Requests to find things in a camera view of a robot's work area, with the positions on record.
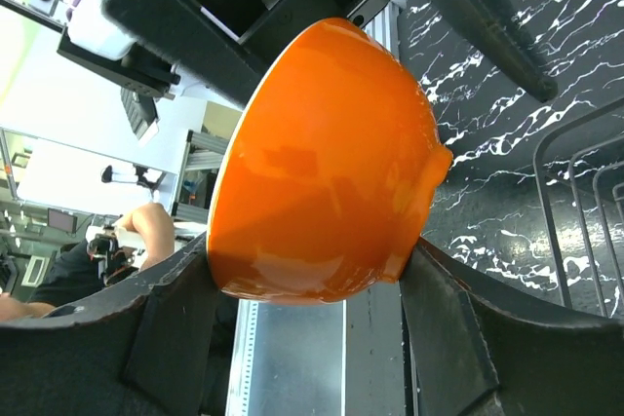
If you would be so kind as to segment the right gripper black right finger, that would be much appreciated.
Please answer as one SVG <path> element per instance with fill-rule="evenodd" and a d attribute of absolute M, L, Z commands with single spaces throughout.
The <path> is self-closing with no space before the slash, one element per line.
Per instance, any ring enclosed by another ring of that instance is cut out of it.
<path fill-rule="evenodd" d="M 400 291 L 419 414 L 622 414 L 621 320 L 538 299 L 425 240 Z"/>

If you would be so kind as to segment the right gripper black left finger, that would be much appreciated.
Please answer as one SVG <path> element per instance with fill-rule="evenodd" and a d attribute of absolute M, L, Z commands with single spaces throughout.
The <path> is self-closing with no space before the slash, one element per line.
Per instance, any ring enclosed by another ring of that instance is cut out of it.
<path fill-rule="evenodd" d="M 2 414 L 200 414 L 216 300 L 200 235 L 45 318 L 2 323 Z"/>

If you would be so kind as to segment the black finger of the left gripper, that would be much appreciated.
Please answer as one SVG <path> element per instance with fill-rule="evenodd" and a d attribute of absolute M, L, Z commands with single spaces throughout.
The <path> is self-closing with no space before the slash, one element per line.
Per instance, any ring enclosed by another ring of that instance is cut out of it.
<path fill-rule="evenodd" d="M 535 38 L 516 19 L 510 0 L 430 0 L 452 30 L 539 102 L 558 93 Z"/>

